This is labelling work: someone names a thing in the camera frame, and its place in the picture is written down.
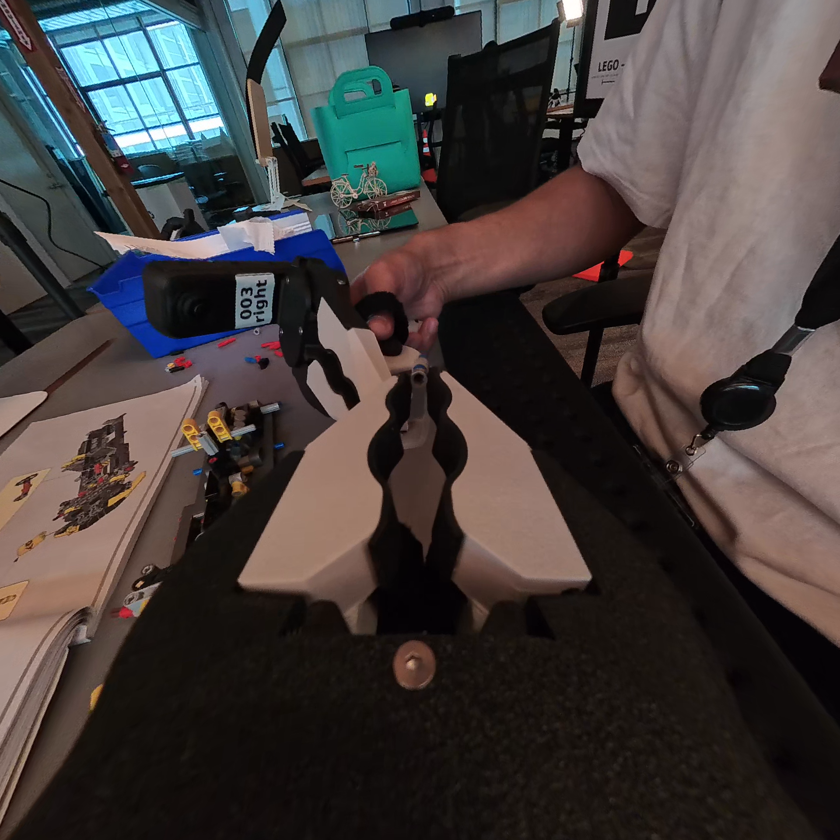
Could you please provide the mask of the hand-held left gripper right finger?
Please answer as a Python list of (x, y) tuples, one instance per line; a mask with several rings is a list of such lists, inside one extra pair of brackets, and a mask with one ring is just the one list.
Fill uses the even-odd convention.
[(444, 473), (427, 567), (479, 631), (499, 604), (584, 591), (592, 573), (532, 448), (449, 373), (430, 371), (432, 455)]

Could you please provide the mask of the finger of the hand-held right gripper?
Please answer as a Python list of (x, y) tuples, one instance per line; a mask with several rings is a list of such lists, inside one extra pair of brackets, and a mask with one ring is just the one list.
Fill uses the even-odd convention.
[(358, 397), (366, 397), (391, 381), (389, 365), (372, 331), (344, 326), (325, 298), (318, 306), (317, 325), (321, 346), (336, 355), (343, 377), (352, 383)]
[(338, 421), (361, 402), (351, 350), (302, 346), (291, 372), (306, 402), (332, 420)]

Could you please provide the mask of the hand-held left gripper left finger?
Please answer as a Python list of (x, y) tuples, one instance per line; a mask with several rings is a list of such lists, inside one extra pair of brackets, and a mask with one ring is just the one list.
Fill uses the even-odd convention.
[(307, 446), (238, 577), (244, 590), (330, 602), (351, 632), (375, 631), (371, 598), (397, 581), (407, 535), (388, 480), (412, 392), (409, 375), (388, 378)]

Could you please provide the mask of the lego car chassis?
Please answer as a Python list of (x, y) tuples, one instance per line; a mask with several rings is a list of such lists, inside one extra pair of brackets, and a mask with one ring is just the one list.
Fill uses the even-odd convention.
[(167, 565), (146, 564), (110, 617), (128, 621), (140, 616), (152, 595), (199, 540), (256, 480), (274, 466), (285, 445), (276, 435), (282, 405), (252, 401), (240, 406), (217, 404), (201, 426), (199, 446), (204, 462), (194, 474), (201, 480), (196, 500), (182, 510), (174, 548)]

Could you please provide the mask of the lego instruction booklet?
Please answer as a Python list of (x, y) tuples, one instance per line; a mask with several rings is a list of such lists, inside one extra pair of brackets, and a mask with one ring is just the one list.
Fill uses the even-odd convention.
[(201, 375), (30, 424), (2, 453), (2, 813), (56, 691), (88, 641), (172, 464)]

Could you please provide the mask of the white plastic bag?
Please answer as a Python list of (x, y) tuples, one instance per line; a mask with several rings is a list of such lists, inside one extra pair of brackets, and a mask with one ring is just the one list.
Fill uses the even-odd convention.
[(273, 255), (275, 242), (311, 231), (309, 216), (301, 212), (281, 215), (278, 219), (256, 217), (244, 222), (234, 222), (218, 228), (215, 232), (194, 238), (164, 241), (103, 232), (97, 232), (96, 236), (102, 238), (119, 255), (137, 251), (145, 255), (172, 259), (210, 259), (242, 249), (253, 249)]

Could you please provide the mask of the white cabinet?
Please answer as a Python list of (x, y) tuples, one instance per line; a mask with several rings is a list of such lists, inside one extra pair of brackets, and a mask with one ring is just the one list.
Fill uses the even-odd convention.
[(133, 182), (133, 187), (158, 231), (170, 218), (183, 217), (186, 209), (196, 218), (200, 215), (193, 191), (182, 172), (143, 178)]

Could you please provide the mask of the stack of flat boxes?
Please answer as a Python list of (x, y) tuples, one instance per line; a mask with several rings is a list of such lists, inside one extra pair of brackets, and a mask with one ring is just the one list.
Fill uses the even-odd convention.
[(421, 197), (419, 189), (405, 190), (393, 194), (386, 194), (373, 198), (365, 198), (353, 202), (350, 210), (358, 217), (369, 219), (385, 219), (403, 214)]

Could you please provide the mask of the small toy bicycle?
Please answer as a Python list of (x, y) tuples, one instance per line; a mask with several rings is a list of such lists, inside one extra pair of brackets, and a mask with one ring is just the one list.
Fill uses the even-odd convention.
[(354, 168), (360, 170), (360, 178), (356, 185), (351, 183), (348, 173), (332, 180), (330, 198), (338, 209), (347, 209), (353, 203), (382, 198), (389, 194), (385, 182), (379, 177), (374, 161), (369, 164), (356, 164)]

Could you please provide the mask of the white document stand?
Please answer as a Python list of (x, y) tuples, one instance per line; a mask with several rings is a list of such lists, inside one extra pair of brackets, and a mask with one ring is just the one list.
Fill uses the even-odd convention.
[(0, 435), (3, 437), (47, 399), (46, 391), (11, 395), (0, 399)]

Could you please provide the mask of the wooden pillar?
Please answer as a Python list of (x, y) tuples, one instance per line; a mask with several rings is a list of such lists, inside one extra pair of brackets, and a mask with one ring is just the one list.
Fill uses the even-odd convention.
[(2, 25), (78, 142), (129, 231), (137, 237), (157, 238), (158, 228), (133, 188), (129, 174), (113, 158), (100, 131), (100, 122), (82, 100), (29, 5), (22, 1), (2, 1), (1, 9)]

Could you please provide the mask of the black office chair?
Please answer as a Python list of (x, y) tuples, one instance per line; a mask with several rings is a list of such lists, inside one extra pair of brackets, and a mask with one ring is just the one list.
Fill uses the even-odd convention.
[(559, 19), (502, 45), (448, 59), (436, 202), (450, 224), (534, 188)]

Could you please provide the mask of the large dark monitor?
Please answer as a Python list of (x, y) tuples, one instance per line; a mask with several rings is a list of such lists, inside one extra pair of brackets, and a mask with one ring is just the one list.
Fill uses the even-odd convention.
[(364, 36), (370, 65), (382, 68), (393, 86), (409, 93), (412, 114), (443, 109), (449, 58), (482, 48), (480, 10), (460, 13), (444, 5), (394, 17), (392, 23), (396, 26)]

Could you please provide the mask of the person in white shirt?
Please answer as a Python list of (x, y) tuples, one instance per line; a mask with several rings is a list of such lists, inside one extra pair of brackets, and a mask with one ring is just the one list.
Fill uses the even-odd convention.
[[(613, 395), (652, 456), (685, 455), (700, 395), (792, 325), (838, 237), (839, 2), (657, 2), (581, 142), (667, 230)], [(740, 572), (838, 645), (838, 324), (793, 355), (772, 416), (677, 479)]]

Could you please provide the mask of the black framed marker sign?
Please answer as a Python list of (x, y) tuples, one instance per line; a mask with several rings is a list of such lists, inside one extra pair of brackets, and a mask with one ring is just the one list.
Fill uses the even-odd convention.
[(574, 110), (594, 117), (623, 73), (656, 1), (586, 2)]

